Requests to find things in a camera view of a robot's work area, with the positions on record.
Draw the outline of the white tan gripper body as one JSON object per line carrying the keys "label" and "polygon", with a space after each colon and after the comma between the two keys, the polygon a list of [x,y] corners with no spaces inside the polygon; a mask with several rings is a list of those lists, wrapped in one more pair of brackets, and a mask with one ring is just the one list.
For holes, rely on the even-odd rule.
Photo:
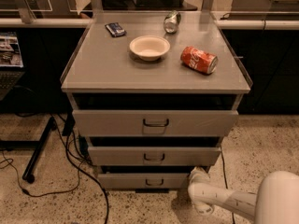
{"label": "white tan gripper body", "polygon": [[210,182],[209,174],[202,167],[195,167],[189,176],[190,183],[206,183]]}

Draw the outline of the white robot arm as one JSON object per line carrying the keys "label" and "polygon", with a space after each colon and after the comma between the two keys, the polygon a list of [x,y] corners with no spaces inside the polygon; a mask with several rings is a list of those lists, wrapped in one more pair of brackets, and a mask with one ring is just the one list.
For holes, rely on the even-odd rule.
{"label": "white robot arm", "polygon": [[299,224],[299,176],[290,172],[271,173],[254,194],[213,186],[208,173],[194,168],[188,194],[202,216],[212,214],[217,205],[254,224]]}

